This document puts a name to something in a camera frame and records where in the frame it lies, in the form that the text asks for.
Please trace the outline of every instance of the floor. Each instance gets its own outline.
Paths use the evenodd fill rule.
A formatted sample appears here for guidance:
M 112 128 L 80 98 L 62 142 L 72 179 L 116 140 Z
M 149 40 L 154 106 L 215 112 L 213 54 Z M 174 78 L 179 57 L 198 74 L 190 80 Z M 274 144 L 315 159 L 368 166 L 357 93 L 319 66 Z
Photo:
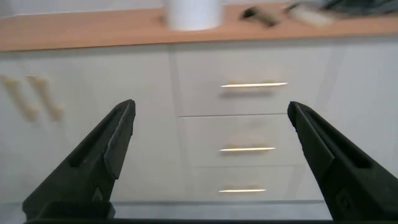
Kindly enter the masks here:
M 115 218 L 190 220 L 331 220 L 324 202 L 114 203 Z M 0 223 L 21 224 L 20 204 L 0 205 Z

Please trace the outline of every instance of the drawer handle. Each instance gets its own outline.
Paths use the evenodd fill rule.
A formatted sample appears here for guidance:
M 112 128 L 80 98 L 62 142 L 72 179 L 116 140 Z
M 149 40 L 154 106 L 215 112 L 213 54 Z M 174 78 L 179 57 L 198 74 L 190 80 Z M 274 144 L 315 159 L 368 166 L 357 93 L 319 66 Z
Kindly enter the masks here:
M 54 121 L 60 121 L 62 116 L 62 109 L 55 106 L 48 91 L 48 80 L 45 78 L 38 78 L 35 75 L 27 75 L 30 83 L 35 87 L 37 94 L 39 94 L 43 104 L 48 111 L 49 115 Z
M 230 83 L 228 85 L 221 86 L 222 88 L 253 88 L 253 87 L 276 87 L 284 86 L 289 83 L 282 82 L 264 82 L 264 83 L 252 83 L 252 84 L 240 84 L 240 83 Z
M 257 152 L 257 151 L 269 151 L 275 150 L 275 147 L 265 147 L 265 146 L 256 146 L 256 147 L 234 147 L 228 146 L 226 149 L 221 149 L 221 152 Z
M 22 97 L 19 91 L 19 85 L 21 82 L 19 80 L 9 78 L 5 75 L 1 75 L 1 81 L 6 88 L 8 95 L 12 98 L 18 110 L 22 113 L 25 119 L 29 122 L 34 122 L 37 117 L 37 110 L 29 106 L 25 99 Z
M 258 193 L 265 192 L 266 189 L 241 189 L 241 190 L 219 190 L 219 193 Z

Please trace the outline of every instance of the white wall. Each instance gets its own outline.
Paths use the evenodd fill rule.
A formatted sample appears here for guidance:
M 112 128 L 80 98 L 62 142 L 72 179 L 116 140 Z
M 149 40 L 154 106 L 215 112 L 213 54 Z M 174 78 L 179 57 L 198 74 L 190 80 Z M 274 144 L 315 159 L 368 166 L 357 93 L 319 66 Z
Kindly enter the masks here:
M 167 0 L 0 0 L 8 1 L 14 14 L 104 11 L 162 7 Z M 215 0 L 232 4 L 284 2 L 287 0 Z
M 7 0 L 0 0 L 0 17 L 12 16 L 13 11 Z

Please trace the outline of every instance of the cabinet drawer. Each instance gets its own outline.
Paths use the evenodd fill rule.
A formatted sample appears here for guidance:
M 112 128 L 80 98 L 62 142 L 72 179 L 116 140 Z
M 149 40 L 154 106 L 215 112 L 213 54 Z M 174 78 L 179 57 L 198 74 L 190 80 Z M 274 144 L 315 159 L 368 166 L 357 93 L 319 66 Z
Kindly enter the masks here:
M 314 106 L 331 55 L 328 40 L 182 44 L 176 48 L 180 116 L 286 113 L 290 101 Z M 229 83 L 288 84 L 221 87 Z
M 195 200 L 284 200 L 294 166 L 195 168 L 192 181 Z
M 285 114 L 180 118 L 180 125 L 192 167 L 305 164 Z

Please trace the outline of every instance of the paper towel roll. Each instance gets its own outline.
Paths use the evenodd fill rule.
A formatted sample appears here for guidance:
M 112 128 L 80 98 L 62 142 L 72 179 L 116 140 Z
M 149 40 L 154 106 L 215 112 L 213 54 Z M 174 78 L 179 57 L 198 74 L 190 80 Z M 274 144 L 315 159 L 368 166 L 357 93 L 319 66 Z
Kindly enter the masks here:
M 223 21 L 220 0 L 167 0 L 167 23 L 173 30 L 205 30 Z

